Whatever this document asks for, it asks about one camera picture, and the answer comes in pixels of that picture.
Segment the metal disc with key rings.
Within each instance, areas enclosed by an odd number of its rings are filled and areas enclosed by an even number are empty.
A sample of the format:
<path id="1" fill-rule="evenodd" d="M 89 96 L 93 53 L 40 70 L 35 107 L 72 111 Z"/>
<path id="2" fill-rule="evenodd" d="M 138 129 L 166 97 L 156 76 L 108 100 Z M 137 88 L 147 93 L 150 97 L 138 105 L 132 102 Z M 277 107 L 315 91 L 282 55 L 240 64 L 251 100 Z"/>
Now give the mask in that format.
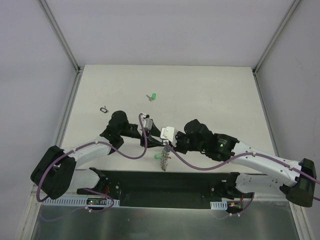
<path id="1" fill-rule="evenodd" d="M 170 159 L 170 149 L 165 146 L 161 152 L 160 168 L 165 172 L 168 166 L 168 159 Z"/>

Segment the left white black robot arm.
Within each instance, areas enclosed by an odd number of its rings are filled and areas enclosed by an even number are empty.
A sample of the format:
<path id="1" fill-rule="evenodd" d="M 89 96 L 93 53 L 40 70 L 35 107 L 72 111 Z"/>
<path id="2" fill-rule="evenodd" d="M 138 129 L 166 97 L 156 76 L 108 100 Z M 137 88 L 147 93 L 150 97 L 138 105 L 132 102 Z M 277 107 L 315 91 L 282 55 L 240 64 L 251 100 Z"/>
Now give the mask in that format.
<path id="1" fill-rule="evenodd" d="M 95 167 L 82 170 L 80 167 L 113 153 L 129 160 L 141 159 L 145 151 L 139 156 L 129 156 L 120 151 L 124 137 L 138 139 L 145 150 L 161 147 L 163 144 L 158 140 L 161 131 L 150 116 L 140 113 L 138 120 L 138 124 L 129 123 L 127 114 L 118 110 L 111 115 L 105 130 L 95 139 L 70 150 L 57 145 L 49 147 L 30 176 L 37 185 L 37 201 L 44 202 L 48 198 L 55 200 L 67 191 L 96 195 L 107 193 L 107 178 L 101 170 Z"/>

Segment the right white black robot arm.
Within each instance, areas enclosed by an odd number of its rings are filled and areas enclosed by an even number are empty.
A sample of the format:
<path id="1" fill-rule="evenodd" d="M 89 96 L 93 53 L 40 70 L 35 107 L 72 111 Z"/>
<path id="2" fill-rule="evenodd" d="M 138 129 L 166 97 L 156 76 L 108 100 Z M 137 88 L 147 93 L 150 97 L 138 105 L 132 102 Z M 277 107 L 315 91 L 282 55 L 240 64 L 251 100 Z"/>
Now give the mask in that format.
<path id="1" fill-rule="evenodd" d="M 289 202 L 301 207 L 313 205 L 319 180 L 315 163 L 310 159 L 296 161 L 266 154 L 235 137 L 213 133 L 197 119 L 188 122 L 184 131 L 163 127 L 160 137 L 171 152 L 192 169 L 210 171 L 233 163 L 259 172 L 257 176 L 234 173 L 232 181 L 225 184 L 225 192 L 230 197 L 241 193 L 266 193 L 285 196 Z M 199 152 L 219 164 L 213 167 L 193 166 L 180 156 L 187 152 Z"/>

